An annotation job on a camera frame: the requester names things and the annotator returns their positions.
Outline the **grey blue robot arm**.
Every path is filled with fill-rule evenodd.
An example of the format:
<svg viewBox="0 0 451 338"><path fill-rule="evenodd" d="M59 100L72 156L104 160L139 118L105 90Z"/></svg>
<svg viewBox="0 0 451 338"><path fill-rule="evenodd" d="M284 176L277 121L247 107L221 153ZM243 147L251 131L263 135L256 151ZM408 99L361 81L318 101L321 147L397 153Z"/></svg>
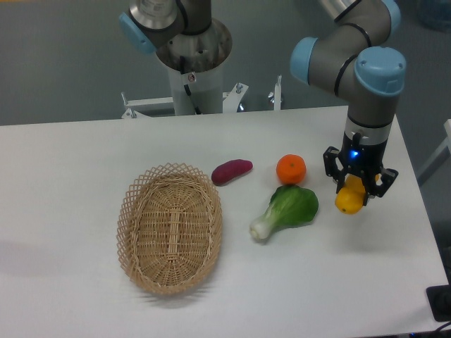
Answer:
<svg viewBox="0 0 451 338"><path fill-rule="evenodd" d="M398 175L383 166L383 155L406 72L404 56L385 46L400 10L394 1L324 1L323 7L336 31L301 39L290 72L348 103L342 146L323 154L327 176L339 187L356 176L365 199L381 197ZM131 1L118 20L128 41L168 70L176 115L226 111L222 67L233 42L210 1Z"/></svg>

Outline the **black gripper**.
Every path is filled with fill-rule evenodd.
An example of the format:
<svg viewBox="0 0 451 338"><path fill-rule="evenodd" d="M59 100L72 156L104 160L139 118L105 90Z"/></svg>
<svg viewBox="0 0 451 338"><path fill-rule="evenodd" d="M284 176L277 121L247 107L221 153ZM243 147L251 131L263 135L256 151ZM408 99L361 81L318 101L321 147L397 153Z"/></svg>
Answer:
<svg viewBox="0 0 451 338"><path fill-rule="evenodd" d="M351 173L363 170L362 184L364 186L363 206L369 199L382 198L397 179L399 172L391 168L383 168L383 156L387 141L380 144L354 145L351 138L343 136L342 148L330 146L323 153L323 162L326 175L336 183L336 194L345 186L348 167Z"/></svg>

